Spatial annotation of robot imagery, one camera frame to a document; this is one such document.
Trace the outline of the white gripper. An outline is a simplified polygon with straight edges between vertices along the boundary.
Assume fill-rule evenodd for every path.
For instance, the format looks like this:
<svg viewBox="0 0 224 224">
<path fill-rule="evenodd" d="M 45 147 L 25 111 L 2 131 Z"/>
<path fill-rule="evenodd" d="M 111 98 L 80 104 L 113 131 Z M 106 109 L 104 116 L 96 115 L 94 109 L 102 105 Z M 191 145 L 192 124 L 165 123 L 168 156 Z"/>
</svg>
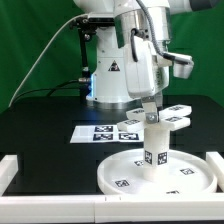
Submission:
<svg viewBox="0 0 224 224">
<path fill-rule="evenodd" d="M 146 122 L 158 122 L 158 111 L 154 96 L 169 85 L 169 64 L 158 63 L 150 41 L 137 36 L 134 43 L 124 46 L 124 67 L 127 91 L 131 98 L 141 98 Z"/>
</svg>

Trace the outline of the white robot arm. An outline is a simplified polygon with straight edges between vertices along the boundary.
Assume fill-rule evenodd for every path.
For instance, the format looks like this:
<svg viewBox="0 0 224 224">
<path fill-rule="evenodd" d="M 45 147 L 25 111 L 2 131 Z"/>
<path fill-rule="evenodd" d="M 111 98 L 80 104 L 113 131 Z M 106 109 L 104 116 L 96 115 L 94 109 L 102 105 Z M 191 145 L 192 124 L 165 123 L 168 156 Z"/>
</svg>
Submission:
<svg viewBox="0 0 224 224">
<path fill-rule="evenodd" d="M 221 0 L 73 0 L 86 16 L 83 24 L 97 43 L 97 67 L 87 102 L 102 108 L 122 108 L 141 100 L 144 118 L 159 121 L 162 90 L 169 68 L 188 78 L 194 62 L 171 53 L 170 17 L 215 7 Z"/>
</svg>

